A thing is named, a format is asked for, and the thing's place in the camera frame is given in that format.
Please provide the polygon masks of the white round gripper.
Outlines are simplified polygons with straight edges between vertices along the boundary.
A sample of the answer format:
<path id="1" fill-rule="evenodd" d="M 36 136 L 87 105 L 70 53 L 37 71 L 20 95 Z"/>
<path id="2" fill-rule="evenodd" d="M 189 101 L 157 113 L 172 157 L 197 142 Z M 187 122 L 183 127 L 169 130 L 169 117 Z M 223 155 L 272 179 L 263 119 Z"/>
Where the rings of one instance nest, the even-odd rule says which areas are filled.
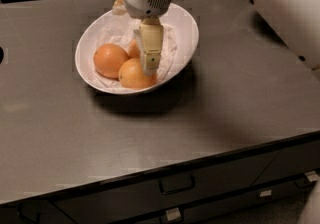
<path id="1" fill-rule="evenodd" d="M 163 46 L 163 26 L 158 18 L 165 14 L 172 0 L 115 0 L 112 6 L 114 15 L 128 13 L 142 19 L 134 30 L 134 38 L 140 50 L 143 73 L 152 76 L 160 65 Z"/>

